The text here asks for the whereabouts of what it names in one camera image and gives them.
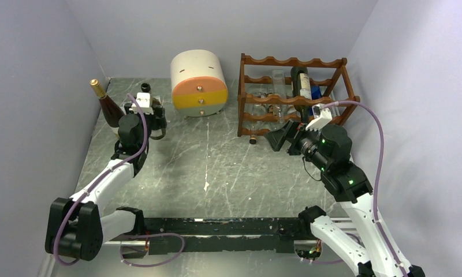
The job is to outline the dark green labelled wine bottle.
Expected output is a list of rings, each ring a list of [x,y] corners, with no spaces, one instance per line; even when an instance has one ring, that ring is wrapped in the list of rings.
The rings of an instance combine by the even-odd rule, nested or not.
[[[151,91],[151,86],[149,83],[142,83],[140,85],[140,89],[141,89],[141,92],[148,92],[151,94],[152,98],[153,98],[153,107],[156,106],[156,105],[162,105],[162,102],[160,100],[160,97],[159,96],[154,96],[152,94],[152,91]],[[164,131],[161,131],[161,130],[156,130],[156,131],[152,131],[150,132],[150,135],[149,135],[149,138],[152,139],[152,140],[161,140],[163,139],[164,137],[166,136],[166,130]]]

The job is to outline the clear glass bottle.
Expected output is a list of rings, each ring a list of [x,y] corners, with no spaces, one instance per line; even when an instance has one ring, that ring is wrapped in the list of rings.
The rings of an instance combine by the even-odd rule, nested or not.
[[[288,97],[286,93],[285,75],[283,70],[275,69],[272,71],[273,79],[273,95],[277,95],[280,98],[286,99]],[[286,123],[286,117],[290,114],[295,114],[296,110],[291,105],[284,104],[272,104],[271,111],[274,118],[277,120],[271,125],[272,130],[277,130],[283,127]]]

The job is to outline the dark gold-capped wine bottle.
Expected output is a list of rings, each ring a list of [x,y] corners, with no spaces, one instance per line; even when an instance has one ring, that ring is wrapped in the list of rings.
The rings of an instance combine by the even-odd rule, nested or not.
[[[90,81],[90,86],[99,100],[99,104],[107,124],[113,131],[116,138],[120,138],[118,130],[120,126],[119,121],[125,115],[123,110],[107,94],[98,79],[92,79]]]

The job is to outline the dark wine bottle white label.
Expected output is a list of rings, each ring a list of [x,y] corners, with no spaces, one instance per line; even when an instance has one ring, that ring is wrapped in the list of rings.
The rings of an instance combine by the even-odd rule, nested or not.
[[[311,100],[311,84],[308,69],[306,67],[294,66],[290,70],[290,77],[293,97],[301,96]],[[301,122],[308,123],[310,106],[295,104],[294,108],[299,112]]]

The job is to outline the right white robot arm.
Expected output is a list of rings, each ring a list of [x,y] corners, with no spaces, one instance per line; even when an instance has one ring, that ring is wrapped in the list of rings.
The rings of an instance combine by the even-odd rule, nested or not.
[[[352,140],[339,125],[328,124],[320,131],[307,130],[289,121],[281,129],[265,134],[273,151],[290,142],[290,155],[302,155],[321,174],[320,181],[348,214],[360,242],[340,229],[318,206],[299,213],[298,232],[305,239],[316,237],[325,243],[354,276],[424,276],[420,266],[410,263],[383,224],[374,218],[374,190],[364,171],[350,160]]]

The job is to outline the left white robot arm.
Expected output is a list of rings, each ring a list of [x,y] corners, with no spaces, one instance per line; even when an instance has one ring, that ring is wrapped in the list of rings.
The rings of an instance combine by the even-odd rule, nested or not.
[[[49,212],[45,250],[61,265],[93,260],[101,246],[122,234],[132,240],[146,232],[143,211],[121,207],[102,216],[115,192],[141,171],[149,153],[153,130],[166,134],[165,109],[157,104],[150,113],[128,112],[120,119],[120,138],[104,170],[69,198],[55,199]]]

